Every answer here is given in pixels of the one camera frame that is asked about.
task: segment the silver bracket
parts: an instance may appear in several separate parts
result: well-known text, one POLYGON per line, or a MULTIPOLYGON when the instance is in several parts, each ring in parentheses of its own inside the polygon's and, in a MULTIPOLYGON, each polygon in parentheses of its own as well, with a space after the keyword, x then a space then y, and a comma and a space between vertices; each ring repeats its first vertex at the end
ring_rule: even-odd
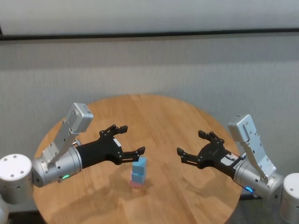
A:
POLYGON ((229 122, 228 128, 233 139, 244 148, 251 165, 261 174, 262 179, 268 182, 268 178, 276 172, 276 167, 263 148, 252 117, 249 114, 238 115, 229 122))
POLYGON ((51 169, 59 158, 65 154, 80 132, 85 132, 93 119, 93 114, 85 104, 74 103, 54 141, 42 152, 42 158, 51 169))

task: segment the blue led light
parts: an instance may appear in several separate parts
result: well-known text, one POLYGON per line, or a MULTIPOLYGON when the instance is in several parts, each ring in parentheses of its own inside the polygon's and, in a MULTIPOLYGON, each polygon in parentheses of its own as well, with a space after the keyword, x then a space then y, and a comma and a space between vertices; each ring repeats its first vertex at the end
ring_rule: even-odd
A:
POLYGON ((250 187, 245 187, 245 189, 246 189, 247 191, 249 191, 250 193, 253 193, 253 189, 251 189, 250 187))

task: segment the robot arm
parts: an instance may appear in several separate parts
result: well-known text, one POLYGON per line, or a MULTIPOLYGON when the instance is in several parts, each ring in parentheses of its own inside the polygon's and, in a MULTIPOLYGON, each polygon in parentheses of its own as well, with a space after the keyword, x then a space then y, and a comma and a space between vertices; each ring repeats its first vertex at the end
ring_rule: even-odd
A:
POLYGON ((224 140, 215 133, 199 131, 199 137, 210 143, 197 156, 177 148, 181 162, 199 169, 218 169, 250 193, 273 203, 280 202, 282 217, 291 224, 299 223, 299 174, 290 174, 285 178, 276 172, 276 167, 263 149, 250 115, 238 115, 228 126, 233 139, 243 146, 246 158, 225 149, 224 140))
MULTIPOLYGON (((138 161, 145 147, 132 152, 123 152, 114 137, 127 132, 128 126, 112 125, 100 131, 96 141, 80 145, 76 137, 85 132, 93 114, 85 104, 74 103, 54 141, 32 161, 21 154, 11 154, 0 159, 0 196, 10 204, 22 203, 32 197, 33 185, 43 187, 53 182, 62 182, 82 169, 103 161, 115 165, 138 161)), ((0 224, 7 220, 5 203, 0 201, 0 224)))

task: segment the white cylindrical joint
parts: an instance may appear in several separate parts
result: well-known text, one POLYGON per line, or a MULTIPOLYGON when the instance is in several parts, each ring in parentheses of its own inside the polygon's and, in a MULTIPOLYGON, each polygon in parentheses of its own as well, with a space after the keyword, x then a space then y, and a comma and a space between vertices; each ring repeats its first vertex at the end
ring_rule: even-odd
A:
POLYGON ((280 213, 287 222, 299 223, 299 173, 290 174, 284 179, 280 213))
POLYGON ((32 163, 28 157, 11 154, 0 160, 0 194, 10 204, 32 197, 32 163))

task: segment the gray wall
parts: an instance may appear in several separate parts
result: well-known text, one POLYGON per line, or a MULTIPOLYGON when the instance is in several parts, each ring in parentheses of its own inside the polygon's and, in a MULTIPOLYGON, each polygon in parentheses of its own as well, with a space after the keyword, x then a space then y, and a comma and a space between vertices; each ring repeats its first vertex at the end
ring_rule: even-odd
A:
POLYGON ((298 34, 2 42, 0 157, 33 156, 72 102, 154 93, 224 126, 250 113, 278 169, 299 172, 298 46, 298 34))

